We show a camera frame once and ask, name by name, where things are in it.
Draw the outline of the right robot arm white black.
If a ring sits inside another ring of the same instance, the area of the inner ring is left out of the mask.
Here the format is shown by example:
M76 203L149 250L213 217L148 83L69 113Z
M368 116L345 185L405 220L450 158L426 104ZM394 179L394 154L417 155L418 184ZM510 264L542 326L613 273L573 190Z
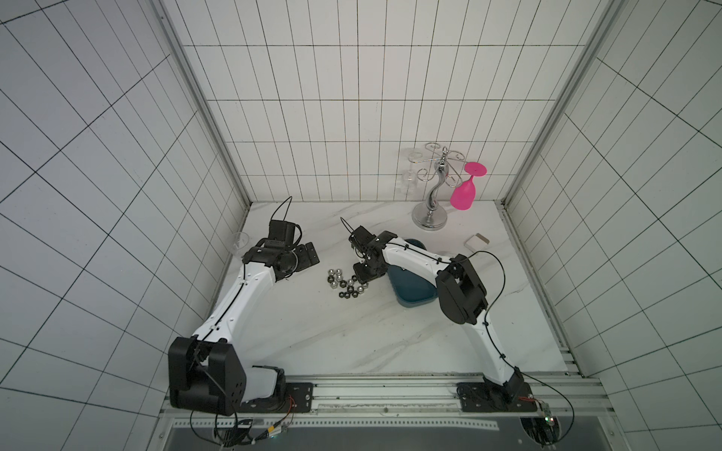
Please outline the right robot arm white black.
M396 234L374 235L364 227L354 230L349 242L360 261L353 265L357 279L369 283L398 266L434 285L442 313L464 328L481 363L482 382L460 385L458 394L472 410L531 413L539 410L522 371L512 365L490 325L487 289L470 258L433 254Z

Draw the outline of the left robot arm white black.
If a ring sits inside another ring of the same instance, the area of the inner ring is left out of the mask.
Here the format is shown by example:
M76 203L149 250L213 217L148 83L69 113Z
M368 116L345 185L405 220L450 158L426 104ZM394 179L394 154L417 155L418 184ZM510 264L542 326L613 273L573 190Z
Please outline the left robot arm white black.
M320 262L310 242L295 247L265 239L242 258L231 290L203 325L174 339L167 353L169 400L191 412L234 416L288 408L285 371L243 362L242 332L273 285Z

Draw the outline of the teal storage box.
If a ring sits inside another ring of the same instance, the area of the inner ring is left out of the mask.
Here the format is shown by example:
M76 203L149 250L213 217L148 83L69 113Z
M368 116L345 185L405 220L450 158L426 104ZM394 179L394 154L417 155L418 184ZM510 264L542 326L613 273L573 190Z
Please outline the teal storage box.
M398 302L407 308L423 306L437 299L436 276L449 262L421 246L401 238L385 245L383 257L387 275Z

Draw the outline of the small white cube box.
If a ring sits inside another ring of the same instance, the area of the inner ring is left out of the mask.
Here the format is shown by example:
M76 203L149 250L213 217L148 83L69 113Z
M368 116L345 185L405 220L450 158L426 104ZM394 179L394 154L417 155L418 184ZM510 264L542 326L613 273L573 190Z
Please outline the small white cube box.
M490 240L481 233L476 233L464 241L464 247L472 253L485 250L489 245Z

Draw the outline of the clear glass cup left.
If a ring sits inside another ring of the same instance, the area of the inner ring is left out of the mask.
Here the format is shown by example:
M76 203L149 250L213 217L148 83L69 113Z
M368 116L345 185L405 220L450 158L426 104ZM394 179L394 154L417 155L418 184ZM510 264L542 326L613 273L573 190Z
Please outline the clear glass cup left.
M231 240L231 251L234 257L241 259L246 251L250 248L251 242L250 237L244 231L239 231L234 234Z

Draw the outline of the silver wine glass rack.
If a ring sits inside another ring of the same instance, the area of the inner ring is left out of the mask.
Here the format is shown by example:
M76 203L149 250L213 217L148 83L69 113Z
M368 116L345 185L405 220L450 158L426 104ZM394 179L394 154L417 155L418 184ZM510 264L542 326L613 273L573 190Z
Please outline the silver wine glass rack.
M466 158L461 152L450 150L436 142L428 142L424 151L414 150L409 161L412 165L429 163L429 168L421 168L412 175L423 182L434 182L428 186L423 201L412 210L412 220L420 229L441 230L447 223L447 212L438 201L439 191L443 186L455 189L462 184L460 168L464 168Z

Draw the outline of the clear hanging wine glass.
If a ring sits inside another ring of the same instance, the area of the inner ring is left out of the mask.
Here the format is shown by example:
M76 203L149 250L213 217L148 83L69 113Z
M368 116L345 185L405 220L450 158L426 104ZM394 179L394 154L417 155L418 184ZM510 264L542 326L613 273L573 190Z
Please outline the clear hanging wine glass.
M408 199L417 189L419 184L417 172L419 172L419 162L423 156L423 152L418 148L404 148L402 150L404 167L402 173L400 173L400 194L404 199Z

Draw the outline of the pink plastic wine glass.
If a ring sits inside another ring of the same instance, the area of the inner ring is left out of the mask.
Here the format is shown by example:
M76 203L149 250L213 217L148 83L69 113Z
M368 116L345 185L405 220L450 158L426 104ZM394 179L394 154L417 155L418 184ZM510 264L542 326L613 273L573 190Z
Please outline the pink plastic wine glass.
M484 177L487 167L482 163L469 162L464 165L464 173L468 174L468 179L454 190L449 201L456 210L469 210L472 207L477 195L475 178Z

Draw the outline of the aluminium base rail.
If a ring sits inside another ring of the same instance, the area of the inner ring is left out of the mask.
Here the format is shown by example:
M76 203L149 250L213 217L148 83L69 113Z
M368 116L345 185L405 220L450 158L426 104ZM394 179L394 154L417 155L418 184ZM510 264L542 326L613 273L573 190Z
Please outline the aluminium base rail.
M490 400L481 376L291 376L289 393L280 407L263 408L257 401L240 413L190 413L165 405L165 430L172 428L228 428L236 420L252 420L258 428L276 421L293 428L466 428L500 432L504 421L520 428L524 418L558 419L564 428L590 421L608 424L614 415L599 381L576 374L542 373L510 406Z

